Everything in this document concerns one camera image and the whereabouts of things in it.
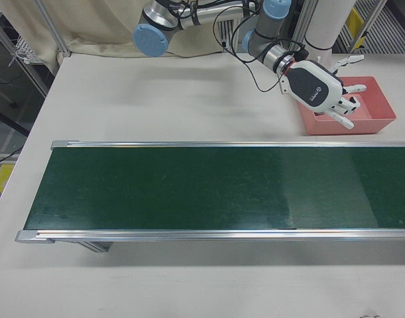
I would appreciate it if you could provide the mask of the white grey robot hand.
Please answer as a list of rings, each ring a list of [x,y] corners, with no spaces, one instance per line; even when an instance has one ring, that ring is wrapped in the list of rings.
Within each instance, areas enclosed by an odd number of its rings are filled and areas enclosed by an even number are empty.
[[[313,60],[291,62],[280,71],[280,88],[313,113],[324,113],[347,129],[354,124],[346,116],[354,113],[361,103],[353,93],[367,89],[364,84],[346,86],[337,77],[339,68],[364,60],[364,55],[351,55],[326,69]]]

